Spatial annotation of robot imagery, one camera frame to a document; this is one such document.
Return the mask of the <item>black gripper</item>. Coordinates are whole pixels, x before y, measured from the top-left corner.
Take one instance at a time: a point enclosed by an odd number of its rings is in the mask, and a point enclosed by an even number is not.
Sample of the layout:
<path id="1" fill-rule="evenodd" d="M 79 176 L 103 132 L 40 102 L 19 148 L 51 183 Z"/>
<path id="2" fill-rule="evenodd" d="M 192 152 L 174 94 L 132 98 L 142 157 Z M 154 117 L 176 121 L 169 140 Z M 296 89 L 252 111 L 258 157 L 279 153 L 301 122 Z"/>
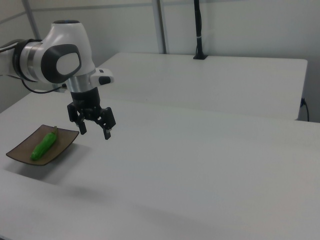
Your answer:
<path id="1" fill-rule="evenodd" d="M 102 128 L 104 139 L 111 137 L 111 130 L 116 120 L 110 107 L 101 108 L 98 88 L 85 92 L 71 92 L 72 103 L 67 105 L 69 120 L 75 123 L 81 135 L 87 132 L 84 118 L 97 118 L 97 125 Z"/>

